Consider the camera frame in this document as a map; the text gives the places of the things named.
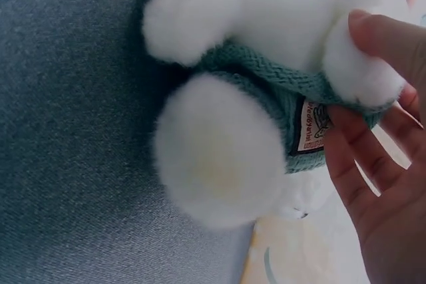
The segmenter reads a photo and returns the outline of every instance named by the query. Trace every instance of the fabric tag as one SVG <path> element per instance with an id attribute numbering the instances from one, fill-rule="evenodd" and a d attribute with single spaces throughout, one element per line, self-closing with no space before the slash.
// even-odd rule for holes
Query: fabric tag
<path id="1" fill-rule="evenodd" d="M 299 99 L 294 124 L 296 139 L 292 155 L 323 150 L 323 138 L 328 128 L 331 128 L 331 121 L 326 107 L 305 98 Z"/>

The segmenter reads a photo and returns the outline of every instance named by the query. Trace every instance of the gray carpet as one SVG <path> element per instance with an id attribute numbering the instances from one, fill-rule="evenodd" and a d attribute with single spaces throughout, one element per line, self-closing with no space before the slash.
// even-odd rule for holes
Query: gray carpet
<path id="1" fill-rule="evenodd" d="M 0 0 L 0 283 L 237 284 L 251 227 L 166 199 L 154 119 L 185 81 L 143 53 L 143 0 Z"/>

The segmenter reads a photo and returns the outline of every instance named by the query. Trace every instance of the white fluffy fur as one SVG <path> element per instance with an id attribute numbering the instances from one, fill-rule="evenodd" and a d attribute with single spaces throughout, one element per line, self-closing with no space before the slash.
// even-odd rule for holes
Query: white fluffy fur
<path id="1" fill-rule="evenodd" d="M 405 0 L 151 0 L 142 29 L 150 53 L 165 61 L 194 65 L 234 37 L 289 67 L 324 67 L 344 99 L 379 106 L 398 95 L 403 81 L 353 45 L 347 14 L 355 8 L 410 21 Z"/>
<path id="2" fill-rule="evenodd" d="M 347 14 L 355 8 L 410 21 L 405 0 L 150 0 L 142 32 L 151 55 L 186 66 L 233 37 L 302 72 L 323 67 L 345 100 L 377 106 L 396 98 L 403 80 L 354 46 Z M 210 227 L 269 211 L 300 217 L 294 208 L 309 211 L 327 198 L 313 175 L 285 175 L 280 133 L 262 108 L 211 76 L 192 79 L 170 98 L 155 142 L 170 196 Z"/>
<path id="3" fill-rule="evenodd" d="M 285 219 L 300 219 L 321 208 L 334 190 L 326 166 L 287 174 L 273 212 Z"/>
<path id="4" fill-rule="evenodd" d="M 285 185 L 280 132 L 258 103 L 210 75 L 170 97 L 155 153 L 170 197 L 208 227 L 234 227 L 269 212 Z"/>

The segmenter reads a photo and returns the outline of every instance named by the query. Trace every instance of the plush leg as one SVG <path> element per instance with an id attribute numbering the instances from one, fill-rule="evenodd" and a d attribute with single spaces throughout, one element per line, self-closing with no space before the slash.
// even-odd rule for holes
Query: plush leg
<path id="1" fill-rule="evenodd" d="M 270 212 L 286 183 L 277 126 L 253 98 L 209 74 L 170 97 L 154 142 L 170 197 L 207 227 L 254 221 Z"/>
<path id="2" fill-rule="evenodd" d="M 327 41 L 323 69 L 335 92 L 347 102 L 379 107 L 398 97 L 404 80 L 385 61 L 358 50 L 350 35 L 347 15 Z"/>
<path id="3" fill-rule="evenodd" d="M 383 106 L 398 97 L 404 80 L 383 60 L 367 56 L 355 47 L 349 34 L 347 14 L 366 9 L 409 21 L 406 0 L 339 0 L 346 13 L 331 30 L 325 48 L 323 69 L 338 95 L 367 107 Z"/>
<path id="4" fill-rule="evenodd" d="M 240 0 L 150 0 L 142 33 L 148 52 L 163 61 L 191 67 L 230 35 Z"/>

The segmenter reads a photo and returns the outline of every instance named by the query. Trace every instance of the knit sweater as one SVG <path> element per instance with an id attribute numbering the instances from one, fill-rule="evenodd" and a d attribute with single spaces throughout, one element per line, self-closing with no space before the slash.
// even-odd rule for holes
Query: knit sweater
<path id="1" fill-rule="evenodd" d="M 373 128 L 392 103 L 370 109 L 344 102 L 323 72 L 293 70 L 232 42 L 208 51 L 196 72 L 211 72 L 236 85 L 264 107 L 280 129 L 288 173 L 325 164 L 322 139 L 331 124 L 327 105 L 338 104 L 356 110 Z"/>

